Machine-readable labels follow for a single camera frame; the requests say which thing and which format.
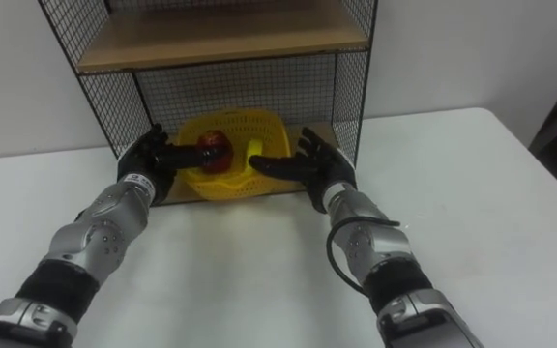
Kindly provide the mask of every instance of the black wire mesh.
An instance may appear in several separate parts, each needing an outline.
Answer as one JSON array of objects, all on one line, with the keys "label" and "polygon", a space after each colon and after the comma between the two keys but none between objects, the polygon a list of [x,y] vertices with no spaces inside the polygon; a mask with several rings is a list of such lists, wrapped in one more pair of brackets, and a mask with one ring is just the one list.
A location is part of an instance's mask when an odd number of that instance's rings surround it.
[{"label": "black wire mesh", "polygon": [[[38,1],[116,155],[150,128],[150,115],[168,131],[176,131],[200,114],[230,107],[260,107],[276,112],[286,124],[332,120],[339,145],[351,159],[356,157],[369,50],[139,72],[80,74],[75,67],[110,12],[285,0]],[[372,42],[377,0],[339,1]]]},{"label": "black wire mesh", "polygon": [[139,72],[155,122],[175,132],[189,118],[224,108],[265,108],[285,124],[330,121],[335,55],[209,64]]},{"label": "black wire mesh", "polygon": [[132,73],[87,75],[79,80],[116,156],[150,129]]},{"label": "black wire mesh", "polygon": [[343,8],[351,15],[369,39],[372,39],[377,1],[378,0],[340,0]]},{"label": "black wire mesh", "polygon": [[367,73],[368,52],[337,55],[337,82],[333,107],[333,130],[338,145],[350,159],[356,159]]},{"label": "black wire mesh", "polygon": [[108,19],[103,0],[39,0],[73,69]]}]

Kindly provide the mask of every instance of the table surface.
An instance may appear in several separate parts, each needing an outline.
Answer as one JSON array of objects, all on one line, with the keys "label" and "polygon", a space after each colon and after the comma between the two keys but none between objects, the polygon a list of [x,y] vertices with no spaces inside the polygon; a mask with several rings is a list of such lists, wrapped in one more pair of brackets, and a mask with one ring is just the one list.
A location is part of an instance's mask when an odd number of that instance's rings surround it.
[{"label": "table surface", "polygon": [[[557,347],[557,181],[491,113],[365,120],[359,158],[361,190],[485,346]],[[0,159],[0,301],[114,176],[108,149]],[[74,346],[382,347],[328,230],[301,193],[155,208]]]}]

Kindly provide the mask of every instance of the apple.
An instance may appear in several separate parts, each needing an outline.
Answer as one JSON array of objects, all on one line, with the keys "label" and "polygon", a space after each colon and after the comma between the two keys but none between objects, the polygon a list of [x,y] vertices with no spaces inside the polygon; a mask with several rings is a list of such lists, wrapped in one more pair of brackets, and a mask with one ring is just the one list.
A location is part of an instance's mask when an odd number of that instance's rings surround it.
[{"label": "apple", "polygon": [[201,167],[205,174],[224,173],[231,167],[233,161],[233,146],[227,136],[220,130],[208,130],[197,139],[197,148],[224,146],[227,152],[218,159],[212,160]]}]

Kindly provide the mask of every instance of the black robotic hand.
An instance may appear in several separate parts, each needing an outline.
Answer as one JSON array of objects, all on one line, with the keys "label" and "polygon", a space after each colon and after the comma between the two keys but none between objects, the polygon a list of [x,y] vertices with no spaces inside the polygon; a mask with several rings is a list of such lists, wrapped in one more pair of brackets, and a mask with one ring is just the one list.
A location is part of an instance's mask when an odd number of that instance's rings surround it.
[{"label": "black robotic hand", "polygon": [[155,124],[117,162],[118,181],[128,174],[139,174],[152,181],[156,190],[153,204],[161,203],[169,194],[178,169],[207,165],[227,152],[223,147],[175,146],[168,144],[168,139],[162,126]]},{"label": "black robotic hand", "polygon": [[308,128],[302,129],[300,148],[292,158],[273,159],[253,156],[250,166],[276,179],[301,182],[316,211],[327,213],[322,199],[328,187],[348,183],[356,188],[354,167],[345,155]]}]

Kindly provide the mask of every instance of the wire shelf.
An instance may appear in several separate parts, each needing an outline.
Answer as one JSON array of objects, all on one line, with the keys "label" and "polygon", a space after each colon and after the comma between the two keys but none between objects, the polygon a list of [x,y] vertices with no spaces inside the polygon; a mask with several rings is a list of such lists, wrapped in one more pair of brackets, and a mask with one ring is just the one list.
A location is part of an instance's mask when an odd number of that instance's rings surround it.
[{"label": "wire shelf", "polygon": [[[355,160],[370,57],[367,47],[153,69],[86,73],[76,67],[113,14],[245,8],[280,1],[288,0],[38,0],[116,156],[153,123],[176,132],[200,114],[256,107],[277,113],[287,125],[332,124],[339,146]],[[340,4],[370,47],[377,0],[340,0]]]}]

